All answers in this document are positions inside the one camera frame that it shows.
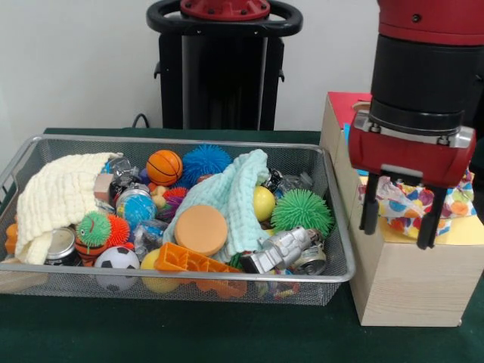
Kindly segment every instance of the light green towel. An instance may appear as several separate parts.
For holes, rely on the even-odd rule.
[[[259,238],[268,238],[254,213],[254,189],[269,177],[267,154],[254,150],[242,154],[220,174],[202,181],[188,192],[175,218],[163,233],[163,242],[174,242],[173,231],[178,217],[191,206],[216,208],[227,221],[228,237],[224,247],[212,258],[229,262],[236,253],[260,248]]]

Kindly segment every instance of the wire mesh basket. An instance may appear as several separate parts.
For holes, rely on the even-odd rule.
[[[313,191],[334,212],[336,224],[325,241],[327,267],[324,275],[253,275],[242,273],[158,272],[116,268],[0,264],[0,293],[40,296],[82,296],[130,299],[230,301],[326,305],[339,285],[355,272],[351,243],[329,155],[304,144],[106,138],[75,135],[41,135],[28,140],[0,175],[0,261],[7,254],[6,228],[14,223],[17,198],[29,179],[52,160],[69,154],[120,152],[132,165],[143,167],[157,150],[170,149],[185,155],[199,144],[218,144],[232,157],[260,148],[268,166],[283,174],[307,172]],[[106,290],[103,280],[114,284],[129,279],[128,290]]]

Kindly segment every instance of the green tablecloth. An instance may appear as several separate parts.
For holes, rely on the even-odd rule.
[[[317,132],[47,133],[317,144]],[[484,283],[459,328],[361,327],[348,284],[325,307],[0,295],[0,353],[28,361],[482,362]]]

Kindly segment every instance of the blue spiky ball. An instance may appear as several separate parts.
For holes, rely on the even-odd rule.
[[[183,176],[180,182],[184,187],[191,188],[202,175],[223,172],[231,163],[230,155],[219,146],[200,145],[183,157]]]
[[[297,226],[318,229],[327,237],[334,225],[334,219],[326,202],[305,189],[288,191],[272,213],[271,223],[277,232],[289,231]]]

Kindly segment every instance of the soccer ball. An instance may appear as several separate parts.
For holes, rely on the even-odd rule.
[[[111,247],[105,250],[96,260],[98,268],[139,268],[135,253],[125,247]],[[96,281],[104,289],[117,292],[131,288],[138,280],[135,276],[96,275]]]

